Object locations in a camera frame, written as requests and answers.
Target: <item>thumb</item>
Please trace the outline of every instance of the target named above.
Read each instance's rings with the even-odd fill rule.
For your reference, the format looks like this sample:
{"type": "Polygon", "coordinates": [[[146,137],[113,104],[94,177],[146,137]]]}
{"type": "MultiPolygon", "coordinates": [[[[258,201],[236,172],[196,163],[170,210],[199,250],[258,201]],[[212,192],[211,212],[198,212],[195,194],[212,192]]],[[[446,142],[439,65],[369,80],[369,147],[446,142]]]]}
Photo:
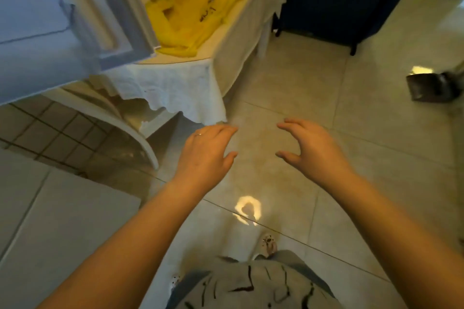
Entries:
{"type": "Polygon", "coordinates": [[[232,167],[233,160],[238,155],[236,151],[231,151],[227,156],[224,158],[224,168],[229,171],[232,167]]]}
{"type": "Polygon", "coordinates": [[[279,158],[282,158],[288,165],[293,166],[294,168],[297,168],[297,165],[301,161],[301,157],[299,155],[290,153],[288,151],[282,151],[279,150],[276,155],[279,158]]]}

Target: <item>door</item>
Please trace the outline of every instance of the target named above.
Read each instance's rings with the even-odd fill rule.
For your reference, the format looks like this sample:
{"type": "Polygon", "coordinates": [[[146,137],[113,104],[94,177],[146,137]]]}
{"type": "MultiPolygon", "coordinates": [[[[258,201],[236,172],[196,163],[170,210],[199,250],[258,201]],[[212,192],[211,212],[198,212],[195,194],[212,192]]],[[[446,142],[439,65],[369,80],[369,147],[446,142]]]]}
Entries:
{"type": "Polygon", "coordinates": [[[141,0],[0,0],[0,104],[154,55],[141,0]]]}

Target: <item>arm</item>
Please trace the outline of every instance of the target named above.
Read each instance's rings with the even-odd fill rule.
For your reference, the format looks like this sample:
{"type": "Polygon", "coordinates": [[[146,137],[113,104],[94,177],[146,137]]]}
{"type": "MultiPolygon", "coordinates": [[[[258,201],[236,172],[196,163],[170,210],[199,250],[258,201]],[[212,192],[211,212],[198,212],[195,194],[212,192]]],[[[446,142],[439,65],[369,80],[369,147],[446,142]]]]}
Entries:
{"type": "Polygon", "coordinates": [[[458,253],[357,175],[321,126],[298,119],[277,126],[298,140],[301,153],[276,155],[343,207],[410,308],[462,307],[464,259],[458,253]]]}
{"type": "Polygon", "coordinates": [[[172,181],[38,308],[138,308],[180,226],[232,167],[237,153],[224,151],[236,131],[215,125],[191,135],[172,181]]]}

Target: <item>hand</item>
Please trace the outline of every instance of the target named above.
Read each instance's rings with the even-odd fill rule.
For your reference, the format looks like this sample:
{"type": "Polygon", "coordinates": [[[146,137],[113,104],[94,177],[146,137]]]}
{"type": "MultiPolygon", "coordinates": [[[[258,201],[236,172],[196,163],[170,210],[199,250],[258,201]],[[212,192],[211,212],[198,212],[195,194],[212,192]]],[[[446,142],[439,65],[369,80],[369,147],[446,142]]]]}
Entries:
{"type": "Polygon", "coordinates": [[[229,125],[205,126],[185,142],[173,182],[203,197],[225,177],[237,152],[224,151],[238,128],[229,125]]]}
{"type": "Polygon", "coordinates": [[[278,151],[276,155],[295,167],[311,181],[327,189],[331,183],[355,173],[338,144],[322,128],[311,121],[285,119],[277,127],[286,130],[300,144],[300,155],[278,151]]]}

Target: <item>person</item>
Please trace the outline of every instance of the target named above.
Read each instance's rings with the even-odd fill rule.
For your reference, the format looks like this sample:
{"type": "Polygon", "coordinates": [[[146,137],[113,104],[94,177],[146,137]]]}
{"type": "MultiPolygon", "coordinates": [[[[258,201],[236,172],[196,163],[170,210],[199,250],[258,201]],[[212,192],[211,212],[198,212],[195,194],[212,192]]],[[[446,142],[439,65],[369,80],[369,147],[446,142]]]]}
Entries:
{"type": "MultiPolygon", "coordinates": [[[[464,260],[458,253],[359,176],[321,126],[285,119],[277,127],[299,142],[300,154],[276,155],[343,207],[410,308],[464,306],[464,260]]],[[[237,152],[224,153],[236,131],[214,125],[191,135],[173,179],[38,308],[139,307],[180,226],[231,168],[237,152]]],[[[295,254],[276,252],[272,239],[261,246],[265,252],[255,260],[226,258],[188,274],[173,289],[167,307],[340,307],[329,286],[295,254]]]]}

